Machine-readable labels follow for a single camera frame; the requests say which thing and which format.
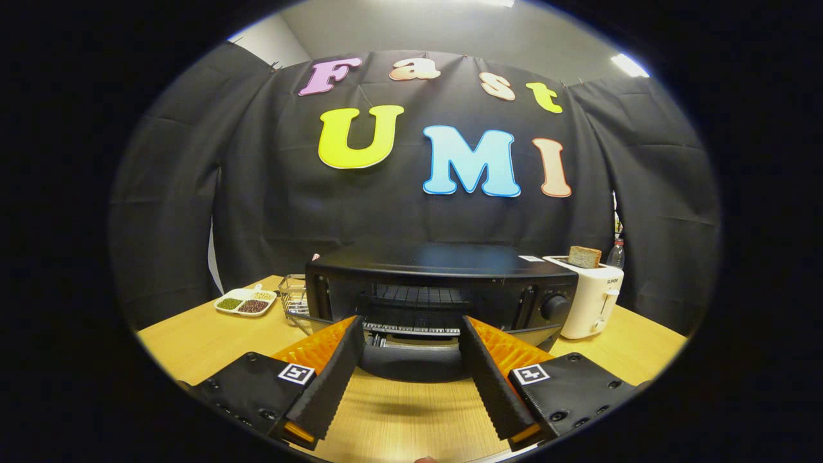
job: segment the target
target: white toaster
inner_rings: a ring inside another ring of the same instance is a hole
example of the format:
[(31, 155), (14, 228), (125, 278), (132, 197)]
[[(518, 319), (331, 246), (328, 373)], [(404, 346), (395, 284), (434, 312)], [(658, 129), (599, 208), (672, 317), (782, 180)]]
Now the white toaster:
[(565, 255), (545, 256), (543, 259), (573, 270), (579, 276), (569, 318), (560, 334), (564, 338), (580, 339), (606, 329), (623, 284), (623, 270), (604, 264), (596, 269), (581, 269), (569, 264), (569, 258)]

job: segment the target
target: yellow letter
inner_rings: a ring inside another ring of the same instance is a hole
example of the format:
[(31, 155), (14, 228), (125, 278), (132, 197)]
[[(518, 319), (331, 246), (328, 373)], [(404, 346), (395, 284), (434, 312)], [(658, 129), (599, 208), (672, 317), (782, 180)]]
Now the yellow letter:
[(433, 79), (440, 75), (435, 62), (428, 58), (409, 58), (397, 61), (392, 72), (388, 74), (393, 81), (410, 81), (412, 79)]
[(563, 145), (548, 138), (535, 138), (532, 143), (543, 158), (543, 173), (546, 175), (546, 182), (541, 187), (543, 194), (555, 198), (571, 196), (571, 187), (565, 182), (563, 161), (560, 159)]
[(563, 112), (563, 108), (561, 108), (559, 105), (556, 105), (555, 102), (551, 100), (552, 97), (557, 98), (557, 94), (546, 88), (545, 83), (532, 82), (526, 84), (526, 87), (534, 90), (534, 99), (537, 100), (537, 103), (544, 110), (550, 111), (555, 114), (560, 114)]
[(330, 110), (320, 116), (323, 132), (320, 133), (318, 154), (320, 160), (335, 169), (360, 169), (385, 159), (394, 146), (394, 125), (403, 108), (396, 105), (375, 106), (369, 114), (374, 122), (374, 141), (367, 148), (351, 149), (348, 145), (351, 120), (360, 113), (355, 108)]
[(489, 95), (496, 96), (503, 100), (514, 100), (514, 92), (509, 88), (511, 84), (501, 76), (492, 74), (491, 72), (481, 72), (480, 80), (483, 81), (480, 87), (483, 87), (483, 90)]

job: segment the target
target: white plate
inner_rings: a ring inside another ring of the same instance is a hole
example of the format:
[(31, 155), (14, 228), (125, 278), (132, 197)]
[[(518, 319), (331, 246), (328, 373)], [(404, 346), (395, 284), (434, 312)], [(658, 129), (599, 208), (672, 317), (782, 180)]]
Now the white plate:
[[(261, 289), (262, 287), (263, 287), (263, 285), (258, 284), (254, 287), (254, 289), (246, 289), (246, 288), (232, 289), (231, 291), (227, 292), (222, 297), (220, 297), (219, 299), (214, 301), (214, 308), (216, 308), (217, 311), (223, 312), (225, 314), (236, 314), (236, 315), (240, 315), (240, 316), (252, 316), (252, 317), (261, 316), (261, 315), (265, 314), (266, 312), (268, 312), (268, 310), (270, 308), (272, 308), (272, 305), (274, 305), (274, 301), (277, 300), (277, 293), (276, 292), (274, 292), (274, 291), (263, 291)], [(272, 297), (272, 300), (271, 301), (264, 301), (263, 299), (253, 299), (252, 296), (254, 294), (258, 293), (258, 292), (264, 292), (264, 293), (270, 295)], [(226, 299), (239, 299), (242, 302), (240, 304), (238, 304), (237, 307), (235, 307), (234, 309), (231, 309), (231, 310), (227, 310), (227, 309), (223, 309), (223, 308), (218, 307), (218, 305)], [(263, 308), (263, 310), (261, 310), (259, 312), (241, 312), (241, 311), (239, 311), (239, 309), (246, 303), (246, 301), (268, 302), (268, 305), (265, 308)]]

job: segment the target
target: foam letter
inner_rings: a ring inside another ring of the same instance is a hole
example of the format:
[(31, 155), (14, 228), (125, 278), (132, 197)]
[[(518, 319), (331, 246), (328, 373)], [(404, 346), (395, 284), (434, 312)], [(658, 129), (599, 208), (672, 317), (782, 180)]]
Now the foam letter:
[(458, 190), (458, 184), (449, 175), (451, 166), (468, 193), (474, 191), (486, 169), (486, 181), (481, 187), (483, 193), (505, 197), (520, 195), (520, 185), (514, 182), (509, 150), (514, 141), (511, 133), (486, 130), (474, 152), (454, 127), (432, 125), (423, 129), (423, 134), (431, 139), (431, 178), (423, 183), (426, 193), (452, 194)]
[(560, 114), (563, 112), (563, 108), (560, 105), (555, 104), (551, 98), (557, 98), (557, 94), (546, 88), (545, 83), (540, 82), (532, 82), (526, 84), (526, 87), (531, 88), (534, 90), (534, 99), (537, 100), (537, 103), (546, 111), (550, 111), (555, 114)]
[(374, 141), (367, 148), (351, 149), (348, 145), (351, 120), (360, 113), (355, 108), (330, 110), (320, 116), (323, 132), (320, 133), (318, 154), (320, 160), (335, 169), (360, 169), (373, 166), (385, 159), (394, 146), (394, 125), (402, 106), (375, 106), (369, 114), (374, 122)]
[(393, 81), (410, 81), (412, 79), (433, 79), (440, 75), (435, 62), (428, 58), (409, 58), (397, 61), (392, 72), (388, 74)]
[(571, 196), (571, 187), (565, 182), (563, 161), (560, 159), (563, 145), (548, 138), (535, 138), (532, 143), (543, 158), (543, 173), (546, 175), (546, 182), (541, 187), (543, 194), (555, 198)]
[(480, 80), (483, 81), (480, 87), (483, 87), (483, 90), (489, 95), (508, 101), (514, 99), (514, 92), (509, 88), (511, 84), (501, 76), (492, 74), (491, 72), (481, 72)]
[(336, 61), (327, 61), (326, 63), (317, 63), (314, 65), (314, 74), (312, 74), (309, 79), (309, 84), (297, 95), (305, 96), (332, 90), (334, 85), (328, 82), (330, 79), (340, 82), (349, 72), (349, 66), (360, 66), (361, 63), (363, 63), (363, 61), (360, 58), (338, 59)]

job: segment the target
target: letter m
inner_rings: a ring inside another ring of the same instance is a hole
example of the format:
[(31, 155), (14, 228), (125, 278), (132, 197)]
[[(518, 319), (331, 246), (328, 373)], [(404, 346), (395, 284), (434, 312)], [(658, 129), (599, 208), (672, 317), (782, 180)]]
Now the letter m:
[(423, 134), (431, 140), (431, 178), (423, 183), (426, 193), (452, 194), (458, 190), (458, 184), (450, 177), (451, 166), (468, 193), (477, 188), (485, 169), (483, 193), (510, 198), (520, 195), (512, 170), (511, 133), (487, 130), (474, 151), (454, 127), (432, 125), (423, 129)]

